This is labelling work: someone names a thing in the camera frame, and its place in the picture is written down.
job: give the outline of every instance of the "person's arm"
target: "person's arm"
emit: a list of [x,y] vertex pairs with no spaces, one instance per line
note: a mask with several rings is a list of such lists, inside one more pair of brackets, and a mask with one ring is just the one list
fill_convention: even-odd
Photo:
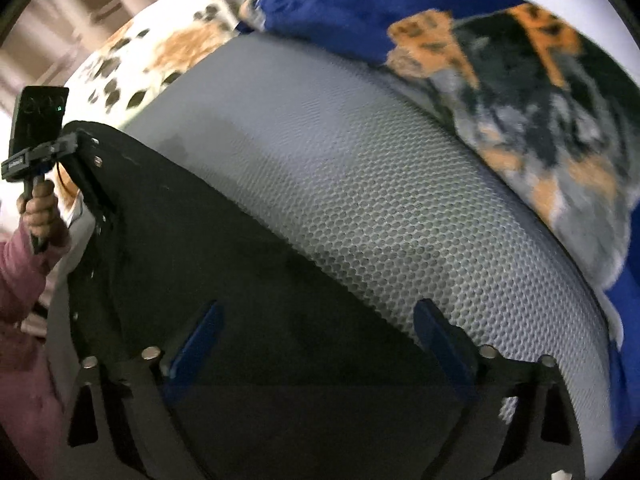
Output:
[[[0,244],[0,319],[21,322],[44,291],[46,277],[68,251],[69,234],[60,219],[50,182],[33,189],[33,199],[18,201],[20,227]],[[33,254],[30,234],[46,238],[47,249]]]

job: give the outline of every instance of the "pink shirt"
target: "pink shirt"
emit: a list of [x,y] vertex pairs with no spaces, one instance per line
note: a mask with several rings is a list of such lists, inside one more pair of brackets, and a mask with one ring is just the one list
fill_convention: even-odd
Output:
[[44,479],[60,443],[62,405],[42,345],[16,325],[30,313],[69,236],[34,255],[27,229],[0,242],[0,424],[31,470]]

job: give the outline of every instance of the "blue blanket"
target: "blue blanket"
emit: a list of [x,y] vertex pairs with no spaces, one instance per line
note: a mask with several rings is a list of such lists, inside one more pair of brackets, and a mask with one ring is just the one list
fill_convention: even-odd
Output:
[[536,211],[609,319],[622,446],[640,422],[640,91],[626,73],[522,0],[246,0],[240,14],[410,82]]

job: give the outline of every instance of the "person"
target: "person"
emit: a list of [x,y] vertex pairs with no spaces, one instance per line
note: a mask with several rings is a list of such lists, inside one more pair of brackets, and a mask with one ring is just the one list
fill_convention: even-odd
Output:
[[[63,408],[44,348],[19,327],[70,246],[53,189],[46,180],[34,186],[28,202],[20,197],[19,227],[9,241],[0,242],[0,424],[39,479],[50,475]],[[41,253],[34,254],[30,235],[47,241]]]

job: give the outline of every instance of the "honeycomb patterned surface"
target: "honeycomb patterned surface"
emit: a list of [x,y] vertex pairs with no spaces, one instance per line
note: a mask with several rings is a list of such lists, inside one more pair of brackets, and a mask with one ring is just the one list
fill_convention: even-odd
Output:
[[[555,238],[459,140],[364,67],[254,36],[187,72],[127,133],[408,336],[415,303],[432,298],[478,345],[520,360],[554,355],[588,470],[612,460],[606,324]],[[212,88],[214,74],[231,83]]]

